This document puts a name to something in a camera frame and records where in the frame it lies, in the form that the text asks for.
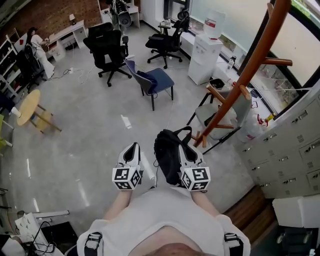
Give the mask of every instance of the gray floor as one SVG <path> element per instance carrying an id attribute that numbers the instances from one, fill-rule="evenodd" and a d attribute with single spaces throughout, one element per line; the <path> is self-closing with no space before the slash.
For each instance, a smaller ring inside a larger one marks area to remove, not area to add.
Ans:
<path id="1" fill-rule="evenodd" d="M 129 53 L 135 55 L 140 70 L 164 66 L 160 58 L 147 64 L 153 54 L 145 43 L 153 33 L 144 24 L 140 30 L 130 28 L 127 32 Z M 188 59 L 183 57 L 182 63 L 168 59 L 166 72 L 175 82 L 174 101 L 165 91 L 159 93 L 153 112 L 150 97 L 142 96 L 133 78 L 116 73 L 112 87 L 108 87 L 109 74 L 98 77 L 99 69 L 86 47 L 74 49 L 74 54 L 69 51 L 62 61 L 53 64 L 55 77 L 71 67 L 83 69 L 38 87 L 40 104 L 54 114 L 53 120 L 62 132 L 49 129 L 41 134 L 30 123 L 18 126 L 16 118 L 10 116 L 8 121 L 15 127 L 13 148 L 7 148 L 1 159 L 0 186 L 9 189 L 8 200 L 14 211 L 68 209 L 70 215 L 57 220 L 70 221 L 80 234 L 103 216 L 117 195 L 111 173 L 119 153 L 138 142 L 156 171 L 153 162 L 157 134 L 166 128 L 185 126 L 205 95 L 205 88 L 195 86 L 188 77 Z M 195 134 L 199 127 L 196 119 L 191 125 Z M 223 212 L 253 186 L 253 181 L 230 142 L 216 147 L 204 159 L 212 179 L 207 195 Z M 158 186 L 165 186 L 161 171 L 158 176 Z M 150 187 L 146 177 L 135 196 Z"/>

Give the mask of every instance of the lamp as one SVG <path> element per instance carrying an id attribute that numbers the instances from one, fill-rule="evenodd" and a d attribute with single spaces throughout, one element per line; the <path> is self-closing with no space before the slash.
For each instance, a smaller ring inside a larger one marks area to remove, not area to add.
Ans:
<path id="1" fill-rule="evenodd" d="M 75 24 L 76 24 L 76 18 L 75 18 L 75 15 L 74 15 L 74 14 L 70 14 L 70 15 L 69 15 L 69 19 L 70 19 L 70 21 L 72 22 L 72 25 L 75 25 Z"/>

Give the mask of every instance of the black bag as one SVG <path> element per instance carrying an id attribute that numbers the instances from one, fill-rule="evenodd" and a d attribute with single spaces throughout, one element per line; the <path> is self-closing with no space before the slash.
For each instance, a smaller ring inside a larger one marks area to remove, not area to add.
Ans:
<path id="1" fill-rule="evenodd" d="M 178 134 L 181 131 L 190 131 L 183 140 L 178 137 Z M 186 126 L 176 131 L 164 129 L 157 135 L 154 141 L 155 158 L 165 176 L 166 182 L 171 185 L 178 184 L 182 186 L 178 174 L 181 167 L 179 161 L 179 145 L 183 147 L 188 155 L 188 152 L 190 151 L 188 143 L 191 139 L 191 134 L 192 128 L 190 126 Z"/>

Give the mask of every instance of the metal locker cabinet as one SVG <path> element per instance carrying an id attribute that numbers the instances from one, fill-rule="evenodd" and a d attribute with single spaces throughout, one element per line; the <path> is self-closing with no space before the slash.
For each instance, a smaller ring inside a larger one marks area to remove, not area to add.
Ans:
<path id="1" fill-rule="evenodd" d="M 271 162 L 266 161 L 257 164 L 249 170 L 255 183 L 266 183 L 277 179 Z"/>
<path id="2" fill-rule="evenodd" d="M 284 192 L 280 191 L 279 181 L 272 181 L 259 184 L 265 198 L 282 198 Z"/>
<path id="3" fill-rule="evenodd" d="M 299 149 L 307 173 L 320 169 L 320 138 Z"/>
<path id="4" fill-rule="evenodd" d="M 293 116 L 288 122 L 293 130 L 295 145 L 311 140 L 320 133 L 320 106 L 313 100 L 305 109 Z"/>
<path id="5" fill-rule="evenodd" d="M 292 149 L 295 145 L 294 134 L 290 127 L 284 122 L 262 136 L 262 147 L 266 148 L 269 157 L 279 155 L 287 149 Z"/>
<path id="6" fill-rule="evenodd" d="M 280 182 L 280 189 L 284 191 L 286 198 L 308 195 L 311 193 L 306 174 L 289 175 L 280 179 Z"/>
<path id="7" fill-rule="evenodd" d="M 257 139 L 243 146 L 239 153 L 243 162 L 249 166 L 255 166 L 258 163 L 265 162 L 268 158 L 266 149 Z"/>
<path id="8" fill-rule="evenodd" d="M 291 151 L 287 150 L 283 154 L 277 155 L 272 159 L 272 166 L 277 178 L 283 178 L 296 173 L 306 173 L 306 168 L 302 162 L 298 149 Z"/>
<path id="9" fill-rule="evenodd" d="M 311 190 L 314 192 L 320 192 L 320 170 L 316 170 L 307 174 Z"/>

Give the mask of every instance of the red brick wall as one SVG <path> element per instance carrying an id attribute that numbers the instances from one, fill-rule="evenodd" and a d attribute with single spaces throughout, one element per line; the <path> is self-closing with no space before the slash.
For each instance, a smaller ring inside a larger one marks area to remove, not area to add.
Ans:
<path id="1" fill-rule="evenodd" d="M 36 27 L 37 34 L 47 38 L 71 25 L 70 14 L 74 14 L 76 21 L 84 20 L 86 28 L 102 22 L 97 0 L 32 0 L 1 28 L 0 43 L 14 28 L 22 36 Z"/>

